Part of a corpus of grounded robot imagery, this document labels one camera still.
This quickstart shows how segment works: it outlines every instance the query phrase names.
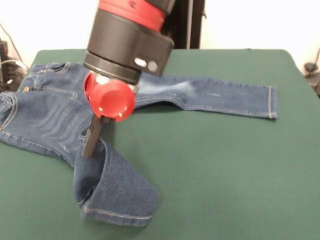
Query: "table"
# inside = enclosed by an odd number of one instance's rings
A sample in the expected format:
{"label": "table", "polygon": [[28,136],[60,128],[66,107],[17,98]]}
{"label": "table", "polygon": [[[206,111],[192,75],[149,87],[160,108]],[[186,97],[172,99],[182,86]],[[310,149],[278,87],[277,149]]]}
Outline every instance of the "table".
{"label": "table", "polygon": [[[43,50],[34,63],[81,62],[84,55]],[[114,147],[160,194],[144,228],[81,219],[66,162],[0,143],[1,239],[320,239],[320,102],[291,56],[175,50],[165,74],[277,86],[279,119],[162,104],[117,124]]]}

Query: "jeans pocket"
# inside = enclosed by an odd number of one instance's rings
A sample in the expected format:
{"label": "jeans pocket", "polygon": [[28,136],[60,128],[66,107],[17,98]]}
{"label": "jeans pocket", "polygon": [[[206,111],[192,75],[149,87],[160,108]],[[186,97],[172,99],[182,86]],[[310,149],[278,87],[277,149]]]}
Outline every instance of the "jeans pocket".
{"label": "jeans pocket", "polygon": [[4,93],[0,103],[0,131],[14,119],[18,110],[18,101],[14,94]]}
{"label": "jeans pocket", "polygon": [[47,70],[51,70],[52,72],[55,72],[56,74],[63,74],[68,70],[70,65],[71,65],[71,62],[53,63],[53,64],[47,65]]}

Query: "stitching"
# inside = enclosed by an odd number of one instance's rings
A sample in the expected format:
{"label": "stitching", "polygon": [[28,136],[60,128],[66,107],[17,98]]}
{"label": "stitching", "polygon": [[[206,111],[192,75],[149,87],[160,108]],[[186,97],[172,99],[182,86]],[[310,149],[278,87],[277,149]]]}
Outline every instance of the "stitching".
{"label": "stitching", "polygon": [[45,124],[48,124],[49,121],[52,119],[54,113],[57,112],[58,108],[61,107],[63,103],[60,103],[59,104],[55,104],[54,107],[51,108],[51,110],[47,113],[47,115],[41,119],[39,122],[37,122],[37,124],[34,126],[35,129],[39,129],[39,128],[42,128]]}
{"label": "stitching", "polygon": [[103,209],[88,208],[86,205],[84,205],[83,210],[86,213],[97,213],[97,214],[108,215],[111,217],[119,217],[119,218],[124,218],[124,219],[148,220],[148,219],[151,219],[151,217],[152,217],[151,215],[150,216],[130,216],[130,215],[126,215],[126,214],[118,214],[118,213],[106,211]]}
{"label": "stitching", "polygon": [[238,110],[238,109],[227,109],[227,108],[218,108],[218,107],[210,107],[210,106],[204,106],[204,105],[189,105],[189,104],[185,104],[182,101],[175,99],[173,97],[170,96],[166,96],[166,97],[160,97],[160,96],[156,96],[156,97],[142,97],[142,98],[138,98],[136,100],[136,102],[141,102],[141,101],[145,101],[145,100],[172,100],[173,102],[176,102],[178,104],[181,104],[182,106],[186,107],[186,108],[191,108],[191,109],[198,109],[198,108],[202,108],[202,109],[206,109],[206,110],[212,110],[212,111],[223,111],[223,112],[229,112],[229,113],[243,113],[243,114],[251,114],[251,115],[257,115],[257,116],[268,116],[269,112],[254,112],[254,111],[246,111],[246,110]]}
{"label": "stitching", "polygon": [[71,94],[72,100],[75,100],[78,96],[78,94],[75,91],[70,91],[70,90],[63,90],[63,89],[58,89],[58,88],[53,88],[53,87],[47,87],[47,86],[39,86],[38,87],[39,90],[49,90],[49,91],[53,91],[56,93],[64,93],[64,94]]}
{"label": "stitching", "polygon": [[70,62],[66,62],[65,65],[63,66],[63,68],[59,71],[56,71],[56,74],[64,74],[68,68],[70,67],[71,63]]}
{"label": "stitching", "polygon": [[278,99],[277,99],[277,88],[275,87],[274,88],[274,91],[272,93],[272,102],[274,103],[274,106],[275,106],[275,115],[277,116],[277,114],[279,113],[279,110],[278,110]]}
{"label": "stitching", "polygon": [[57,117],[57,111],[55,112],[50,111],[47,114],[46,119],[49,117],[50,121],[48,122],[48,124],[53,123],[54,125],[50,127],[50,129],[46,129],[46,131],[41,134],[41,137],[51,138],[51,139],[61,139],[61,137],[65,138],[64,134],[66,133],[66,130],[68,129],[69,126],[67,126],[64,129],[63,134],[59,134],[58,136],[55,136],[55,134],[59,132],[59,130],[61,129],[61,126],[63,126],[64,124],[64,121],[68,118],[68,115],[69,115],[68,113],[71,112],[72,109],[73,109],[73,105],[68,105],[67,107],[64,108],[63,111],[58,112],[59,114],[58,117]]}
{"label": "stitching", "polygon": [[83,198],[81,201],[77,202],[78,205],[81,205],[85,200],[88,200],[88,196],[89,196],[90,194],[92,194],[92,191],[91,191],[91,190],[89,190],[89,191],[87,192],[87,194],[84,196],[84,198]]}
{"label": "stitching", "polygon": [[70,153],[68,150],[67,150],[67,146],[63,145],[61,142],[59,143],[59,146],[65,150],[67,153]]}
{"label": "stitching", "polygon": [[0,111],[2,111],[2,109],[6,106],[7,106],[6,104],[3,104],[2,107],[0,107]]}
{"label": "stitching", "polygon": [[[25,77],[25,78],[23,79],[21,85],[19,86],[17,92],[18,92],[18,93],[21,93],[21,92],[24,90],[25,87],[29,87],[30,89],[32,89],[33,83],[34,83],[34,81],[35,81],[33,77],[37,78],[37,76],[34,76],[34,75],[32,75],[32,74],[30,74],[30,75],[28,75],[27,77]],[[26,84],[26,82],[29,81],[29,80],[32,81],[32,85]]]}
{"label": "stitching", "polygon": [[33,89],[34,90],[38,90],[38,87],[39,87],[39,82],[40,82],[40,80],[39,80],[39,74],[38,75],[36,75],[36,77],[35,77],[35,79],[34,79],[34,81],[33,81]]}
{"label": "stitching", "polygon": [[39,65],[39,64],[33,64],[32,66],[31,66],[31,70],[30,70],[30,75],[34,75],[34,74],[37,74],[37,69],[36,68],[42,68],[43,69],[43,65]]}
{"label": "stitching", "polygon": [[44,74],[45,72],[46,72],[45,69],[42,69],[42,70],[40,70],[40,71],[35,72],[34,75]]}
{"label": "stitching", "polygon": [[47,70],[45,70],[45,73],[50,73],[50,72],[54,72],[55,70],[53,70],[52,68],[48,68]]}
{"label": "stitching", "polygon": [[[85,122],[87,122],[87,119],[84,119],[83,121],[79,121],[79,123],[73,128],[72,132],[70,133],[70,136],[76,135],[76,132],[78,132],[79,126],[81,126]],[[69,138],[65,139],[64,141],[62,141],[61,144],[65,144],[65,145],[69,144],[70,140],[72,140],[71,137],[69,137]]]}
{"label": "stitching", "polygon": [[119,221],[118,219],[109,218],[107,219],[107,222],[109,224],[116,224],[121,226],[130,226],[130,227],[144,227],[147,225],[147,223],[150,221],[150,219],[147,220],[136,220],[135,222],[125,222],[125,221]]}
{"label": "stitching", "polygon": [[80,139],[80,140],[86,140],[87,138],[86,138],[86,136],[78,136],[78,138]]}
{"label": "stitching", "polygon": [[18,111],[18,100],[15,95],[8,93],[7,94],[11,99],[12,99],[12,108],[9,116],[6,118],[6,120],[3,122],[2,126],[0,127],[1,129],[4,129],[6,126],[8,126],[9,123],[13,120],[15,115],[17,114]]}
{"label": "stitching", "polygon": [[46,147],[46,146],[40,145],[40,144],[38,144],[38,143],[36,143],[36,142],[30,141],[30,140],[26,140],[26,139],[24,139],[24,138],[22,138],[22,137],[18,137],[18,136],[12,135],[12,134],[7,133],[7,132],[5,132],[5,131],[0,131],[0,134],[4,134],[4,135],[10,136],[10,137],[13,137],[13,138],[15,138],[15,139],[19,139],[19,140],[21,140],[21,141],[25,141],[25,142],[30,143],[30,144],[34,144],[34,145],[36,145],[36,146],[38,146],[38,147],[40,147],[40,148],[43,148],[43,149],[52,151],[52,152],[54,152],[55,154],[57,154],[59,157],[65,159],[65,158],[64,158],[60,153],[58,153],[57,151],[55,151],[55,150],[53,150],[53,149],[51,149],[51,148],[48,148],[48,147]]}
{"label": "stitching", "polygon": [[271,86],[269,86],[268,109],[269,109],[269,118],[272,119],[272,115],[271,115]]}
{"label": "stitching", "polygon": [[[175,75],[166,75],[165,76],[166,79],[170,79],[170,80],[174,80],[174,81],[183,81],[183,82],[187,82],[190,79],[192,81],[210,81],[216,85],[223,85],[223,84],[227,84],[229,86],[235,86],[237,88],[262,88],[262,89],[266,89],[268,88],[267,86],[264,85],[250,85],[250,84],[244,84],[244,83],[237,83],[234,81],[224,81],[224,80],[220,80],[220,79],[216,79],[216,78],[212,78],[212,77],[205,77],[205,76],[175,76]],[[141,80],[159,80],[159,77],[150,75],[148,73],[145,73],[144,75],[141,76]]]}
{"label": "stitching", "polygon": [[8,100],[3,100],[3,104],[4,105],[6,105],[6,106],[10,106],[10,107],[12,107],[12,103],[11,102],[9,102]]}

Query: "blue jeans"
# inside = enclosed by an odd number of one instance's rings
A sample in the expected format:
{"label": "blue jeans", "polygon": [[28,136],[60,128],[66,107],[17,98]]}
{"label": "blue jeans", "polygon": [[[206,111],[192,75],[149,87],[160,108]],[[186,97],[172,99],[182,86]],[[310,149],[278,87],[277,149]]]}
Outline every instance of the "blue jeans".
{"label": "blue jeans", "polygon": [[[84,216],[145,226],[157,206],[157,190],[102,139],[91,158],[81,155],[92,119],[83,91],[87,72],[79,63],[34,66],[17,92],[0,94],[0,141],[67,161],[74,168],[74,195]],[[272,86],[143,74],[136,107],[163,101],[183,110],[278,117]]]}

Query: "black cable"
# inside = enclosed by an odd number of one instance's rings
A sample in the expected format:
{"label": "black cable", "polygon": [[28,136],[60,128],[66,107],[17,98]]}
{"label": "black cable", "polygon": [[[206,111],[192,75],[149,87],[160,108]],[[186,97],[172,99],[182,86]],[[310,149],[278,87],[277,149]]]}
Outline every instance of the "black cable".
{"label": "black cable", "polygon": [[316,70],[316,65],[317,65],[317,62],[319,61],[319,56],[320,56],[320,47],[318,49],[318,53],[317,53],[315,61],[314,61],[314,66],[313,66],[313,69],[312,69],[313,72]]}
{"label": "black cable", "polygon": [[[4,57],[3,56],[3,51],[1,51],[1,49],[0,49],[0,62],[3,61],[3,57]],[[0,74],[1,74],[1,76],[0,76],[0,93],[2,93],[3,91],[6,90],[5,84],[4,84],[4,78],[6,77],[6,74],[3,72],[2,64],[0,64],[0,66],[1,66],[0,67]]]}
{"label": "black cable", "polygon": [[13,46],[16,54],[18,55],[19,60],[22,62],[22,58],[21,58],[21,56],[20,56],[20,54],[19,54],[19,52],[18,52],[18,50],[17,50],[17,48],[16,48],[16,46],[15,46],[15,44],[14,44],[14,41],[12,41],[11,36],[7,33],[7,31],[6,31],[5,28],[2,26],[1,23],[0,23],[0,27],[2,28],[2,30],[4,31],[4,33],[8,36],[8,38],[10,39],[10,42],[12,43],[12,46]]}

